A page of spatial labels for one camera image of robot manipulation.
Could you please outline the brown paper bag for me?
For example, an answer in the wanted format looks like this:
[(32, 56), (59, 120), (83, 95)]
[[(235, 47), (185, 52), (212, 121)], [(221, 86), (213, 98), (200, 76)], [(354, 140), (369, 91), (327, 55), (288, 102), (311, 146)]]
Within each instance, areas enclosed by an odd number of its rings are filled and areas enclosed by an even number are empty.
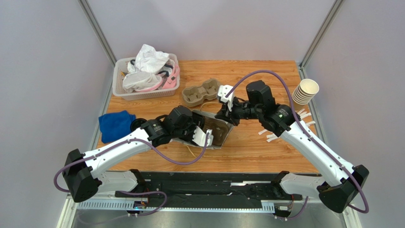
[(184, 145), (198, 147), (186, 143), (183, 140), (180, 140), (180, 137), (183, 136), (184, 131), (189, 127), (189, 125), (193, 121), (192, 112), (201, 114), (205, 118), (205, 125), (203, 128), (204, 131), (212, 129), (213, 142), (212, 146), (209, 146), (208, 148), (209, 149), (222, 148), (229, 133), (233, 129), (233, 125), (223, 120), (216, 119), (213, 113), (199, 110), (190, 110), (184, 106), (178, 106), (174, 108), (162, 121), (166, 127), (169, 127), (169, 132), (175, 133), (175, 135), (178, 136), (178, 138), (175, 138), (174, 140)]

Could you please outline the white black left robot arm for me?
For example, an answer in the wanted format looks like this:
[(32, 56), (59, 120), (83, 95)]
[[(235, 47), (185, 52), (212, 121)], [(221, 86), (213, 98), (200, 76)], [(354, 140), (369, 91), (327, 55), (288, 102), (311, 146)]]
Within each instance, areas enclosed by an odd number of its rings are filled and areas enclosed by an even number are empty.
[(97, 193), (111, 191), (133, 191), (141, 182), (133, 171), (110, 171), (116, 164), (142, 152), (154, 150), (175, 139), (187, 141), (203, 151), (211, 146), (212, 130), (204, 130), (204, 118), (185, 106), (174, 108), (169, 114), (139, 122), (129, 135), (100, 149), (81, 153), (70, 151), (65, 166), (57, 173), (62, 175), (76, 203), (92, 198)]

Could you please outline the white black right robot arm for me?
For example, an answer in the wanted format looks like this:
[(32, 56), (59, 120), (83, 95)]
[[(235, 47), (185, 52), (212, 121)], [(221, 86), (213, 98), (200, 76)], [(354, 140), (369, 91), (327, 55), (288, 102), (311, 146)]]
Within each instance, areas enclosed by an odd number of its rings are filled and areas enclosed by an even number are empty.
[(264, 129), (292, 145), (320, 173), (320, 176), (305, 176), (282, 171), (272, 181), (275, 188), (289, 195), (319, 199), (330, 210), (342, 213), (363, 187), (369, 170), (347, 162), (321, 142), (294, 110), (275, 102), (270, 87), (263, 81), (246, 86), (248, 100), (245, 102), (234, 96), (232, 88), (219, 87), (217, 97), (222, 107), (215, 118), (234, 126), (241, 119), (257, 119)]

